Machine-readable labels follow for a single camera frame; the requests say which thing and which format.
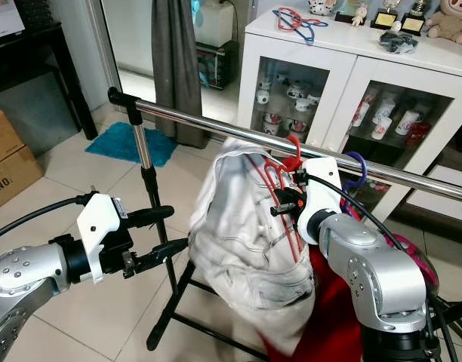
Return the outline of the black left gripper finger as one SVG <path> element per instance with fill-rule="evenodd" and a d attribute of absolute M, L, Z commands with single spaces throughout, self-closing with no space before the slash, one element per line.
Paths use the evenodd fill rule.
<path fill-rule="evenodd" d="M 127 228 L 137 229 L 152 226 L 166 220 L 174 214 L 174 208 L 163 204 L 159 207 L 141 208 L 141 210 L 132 211 L 127 217 Z"/>
<path fill-rule="evenodd" d="M 189 245 L 187 238 L 173 239 L 173 241 L 166 241 L 160 244 L 147 254 L 138 256 L 134 251 L 124 253 L 124 276 L 132 277 L 139 273 L 145 272 L 161 265 L 166 259 L 172 258 L 180 251 L 183 251 Z"/>

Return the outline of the white denim jacket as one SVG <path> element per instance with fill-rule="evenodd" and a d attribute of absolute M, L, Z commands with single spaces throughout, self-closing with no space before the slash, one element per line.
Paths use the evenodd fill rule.
<path fill-rule="evenodd" d="M 189 221 L 190 259 L 206 283 L 276 351 L 294 353 L 315 304 L 306 242 L 294 262 L 268 190 L 248 163 L 265 148 L 228 138 L 216 155 Z M 288 221 L 294 230 L 293 222 Z"/>

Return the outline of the purple hanger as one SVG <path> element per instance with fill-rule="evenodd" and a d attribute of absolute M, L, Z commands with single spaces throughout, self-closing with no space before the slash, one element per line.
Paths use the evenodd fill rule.
<path fill-rule="evenodd" d="M 363 186 L 366 183 L 367 179 L 367 165 L 366 160 L 358 152 L 345 152 L 345 155 L 348 155 L 350 158 L 358 160 L 359 166 L 361 166 L 362 175 L 358 180 L 346 180 L 342 185 L 342 191 L 348 193 L 349 190 L 357 189 L 358 187 Z M 356 208 L 348 202 L 348 197 L 345 197 L 340 203 L 339 207 L 342 210 L 342 213 L 351 215 L 355 220 L 361 221 L 362 218 L 356 212 Z"/>

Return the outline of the red garment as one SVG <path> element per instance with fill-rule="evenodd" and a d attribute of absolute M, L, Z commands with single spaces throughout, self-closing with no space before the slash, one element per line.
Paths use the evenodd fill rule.
<path fill-rule="evenodd" d="M 317 280 L 313 313 L 292 356 L 262 338 L 269 362 L 362 362 L 361 324 L 347 283 L 331 270 L 317 246 L 308 246 Z"/>

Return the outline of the printed cardboard box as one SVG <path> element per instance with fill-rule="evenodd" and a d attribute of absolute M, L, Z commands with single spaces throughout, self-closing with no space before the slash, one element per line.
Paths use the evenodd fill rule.
<path fill-rule="evenodd" d="M 33 152 L 23 146 L 0 161 L 0 206 L 44 176 Z"/>

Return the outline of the black box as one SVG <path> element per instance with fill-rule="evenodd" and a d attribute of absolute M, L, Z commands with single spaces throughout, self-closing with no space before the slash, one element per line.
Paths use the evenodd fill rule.
<path fill-rule="evenodd" d="M 198 79 L 202 86 L 223 90 L 235 81 L 239 43 L 231 39 L 221 46 L 196 42 Z"/>

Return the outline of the white glass door cabinet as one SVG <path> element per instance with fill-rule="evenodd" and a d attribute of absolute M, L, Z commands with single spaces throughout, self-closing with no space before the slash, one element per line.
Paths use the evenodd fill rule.
<path fill-rule="evenodd" d="M 279 9 L 245 28 L 235 123 L 338 154 L 462 186 L 462 165 L 445 162 L 462 127 L 462 44 L 420 38 L 411 54 L 386 52 L 380 30 L 334 20 L 282 30 Z M 380 106 L 394 106 L 382 140 L 371 138 Z M 431 130 L 414 148 L 396 134 L 404 111 Z"/>

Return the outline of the small white figurine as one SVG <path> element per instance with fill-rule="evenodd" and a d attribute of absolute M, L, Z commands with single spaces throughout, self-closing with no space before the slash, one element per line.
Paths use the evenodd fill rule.
<path fill-rule="evenodd" d="M 365 24 L 365 18 L 367 17 L 367 5 L 364 2 L 359 3 L 359 6 L 356 7 L 355 15 L 352 18 L 351 25 L 358 27 Z"/>

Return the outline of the cow pattern mug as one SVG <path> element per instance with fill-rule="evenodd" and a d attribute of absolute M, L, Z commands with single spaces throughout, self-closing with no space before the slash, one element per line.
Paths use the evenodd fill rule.
<path fill-rule="evenodd" d="M 331 15 L 337 0 L 307 0 L 308 10 L 313 15 Z"/>

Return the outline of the gold trophy black base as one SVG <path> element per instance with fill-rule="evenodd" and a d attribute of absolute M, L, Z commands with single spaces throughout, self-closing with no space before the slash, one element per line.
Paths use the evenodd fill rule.
<path fill-rule="evenodd" d="M 402 18 L 400 31 L 420 37 L 421 29 L 427 21 L 427 9 L 427 0 L 414 0 L 410 10 Z"/>
<path fill-rule="evenodd" d="M 398 20 L 398 13 L 393 9 L 379 9 L 373 18 L 370 27 L 374 29 L 389 30 Z"/>

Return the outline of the black table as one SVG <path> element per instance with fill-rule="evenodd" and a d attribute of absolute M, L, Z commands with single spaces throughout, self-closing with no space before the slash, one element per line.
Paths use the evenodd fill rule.
<path fill-rule="evenodd" d="M 51 51 L 55 59 L 57 79 L 72 111 L 73 121 L 88 140 L 95 139 L 99 131 L 84 97 L 82 82 L 73 65 L 60 22 L 0 37 L 0 92 L 16 86 L 18 76 L 42 69 L 45 65 L 42 51 L 45 49 Z"/>

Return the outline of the beige plush toy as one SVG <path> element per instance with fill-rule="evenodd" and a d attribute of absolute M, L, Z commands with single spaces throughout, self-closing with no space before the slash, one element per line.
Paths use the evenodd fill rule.
<path fill-rule="evenodd" d="M 462 0 L 439 0 L 439 9 L 428 19 L 427 37 L 462 44 Z"/>

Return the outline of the white appliance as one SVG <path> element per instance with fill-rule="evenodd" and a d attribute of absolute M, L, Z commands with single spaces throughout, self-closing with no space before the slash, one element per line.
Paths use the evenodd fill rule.
<path fill-rule="evenodd" d="M 0 38 L 18 34 L 25 29 L 16 0 L 0 0 Z"/>

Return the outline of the chrome clothes rack rail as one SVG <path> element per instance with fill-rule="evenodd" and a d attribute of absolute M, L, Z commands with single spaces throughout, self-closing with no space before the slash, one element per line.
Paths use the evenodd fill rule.
<path fill-rule="evenodd" d="M 269 136 L 268 134 L 254 130 L 246 130 L 246 128 L 238 127 L 238 125 L 222 123 L 222 121 L 216 121 L 213 120 L 213 118 L 193 116 L 177 110 L 158 106 L 158 104 L 152 103 L 152 101 L 135 100 L 134 103 L 132 103 L 132 108 L 148 115 L 190 125 L 190 127 L 198 128 L 198 130 L 217 133 L 238 140 L 245 140 L 267 149 L 275 149 L 277 152 L 294 154 L 294 152 L 297 151 L 294 144 L 283 138 Z M 362 172 L 361 163 L 347 155 L 337 154 L 327 149 L 311 146 L 301 146 L 299 149 L 304 158 L 335 158 L 337 159 L 339 169 L 349 173 Z M 426 176 L 417 175 L 417 173 L 401 171 L 393 167 L 368 162 L 367 175 L 372 176 L 372 178 L 383 180 L 385 183 L 400 184 L 401 186 L 408 187 L 408 189 L 421 190 L 462 202 L 462 186 L 427 178 Z"/>

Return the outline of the aluminium sliding door frame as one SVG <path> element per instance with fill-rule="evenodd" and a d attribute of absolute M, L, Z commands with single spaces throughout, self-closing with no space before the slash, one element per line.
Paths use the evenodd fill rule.
<path fill-rule="evenodd" d="M 230 0 L 236 11 L 234 41 L 239 43 L 234 82 L 223 90 L 201 85 L 202 116 L 218 121 L 238 118 L 240 53 L 251 0 Z M 97 50 L 103 58 L 108 85 L 132 96 L 156 101 L 152 73 L 152 0 L 88 0 Z"/>

